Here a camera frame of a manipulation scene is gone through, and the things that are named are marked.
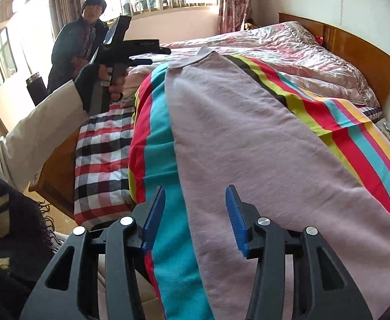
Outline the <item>white left sleeve forearm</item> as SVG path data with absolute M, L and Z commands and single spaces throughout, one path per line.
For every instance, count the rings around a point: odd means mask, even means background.
M 0 138 L 0 183 L 24 190 L 54 149 L 88 120 L 100 68 L 84 66 Z

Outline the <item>operator left hand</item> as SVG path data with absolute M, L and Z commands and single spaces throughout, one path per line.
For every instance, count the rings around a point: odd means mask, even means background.
M 124 91 L 126 76 L 128 76 L 128 69 L 125 67 L 121 71 L 116 70 L 114 74 L 117 75 L 115 79 L 109 74 L 104 64 L 99 65 L 98 79 L 102 87 L 107 89 L 107 98 L 112 102 L 120 100 L 120 96 Z

